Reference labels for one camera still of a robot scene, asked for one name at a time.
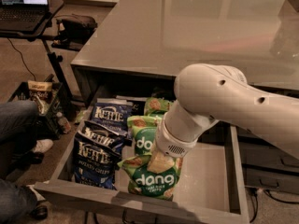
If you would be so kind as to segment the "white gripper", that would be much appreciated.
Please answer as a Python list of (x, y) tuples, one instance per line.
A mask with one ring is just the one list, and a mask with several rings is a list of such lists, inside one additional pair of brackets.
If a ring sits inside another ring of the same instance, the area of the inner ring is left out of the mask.
[(156, 149), (152, 152), (147, 169), (155, 174), (162, 173), (174, 166), (174, 158), (184, 157), (190, 150), (192, 150), (196, 141), (185, 142), (177, 139), (171, 134), (163, 120), (155, 134)]

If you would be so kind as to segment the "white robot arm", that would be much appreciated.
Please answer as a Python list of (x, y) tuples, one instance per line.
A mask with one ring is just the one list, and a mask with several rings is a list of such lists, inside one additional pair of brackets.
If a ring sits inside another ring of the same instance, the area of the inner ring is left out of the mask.
[(299, 100), (261, 91), (235, 67), (206, 63), (183, 68), (174, 82), (176, 101), (155, 135), (148, 170), (159, 174), (184, 157), (220, 121), (247, 130), (299, 158)]

